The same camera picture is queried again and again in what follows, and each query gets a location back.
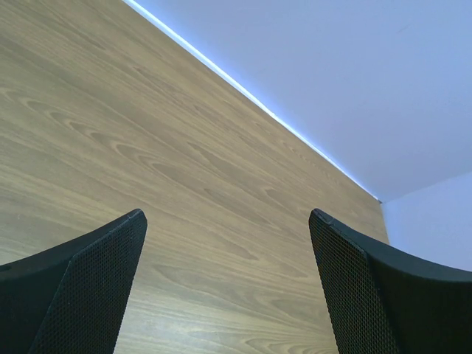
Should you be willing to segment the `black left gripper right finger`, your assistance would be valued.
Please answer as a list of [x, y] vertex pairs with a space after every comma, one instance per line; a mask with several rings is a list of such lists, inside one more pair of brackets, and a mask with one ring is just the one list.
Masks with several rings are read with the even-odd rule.
[[340, 353], [470, 353], [471, 273], [407, 254], [320, 209], [310, 236]]

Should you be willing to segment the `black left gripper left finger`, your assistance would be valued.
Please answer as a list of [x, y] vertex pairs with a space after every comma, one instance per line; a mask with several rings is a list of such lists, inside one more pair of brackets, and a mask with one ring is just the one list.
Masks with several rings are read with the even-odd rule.
[[135, 209], [1, 265], [1, 352], [112, 353], [147, 226]]

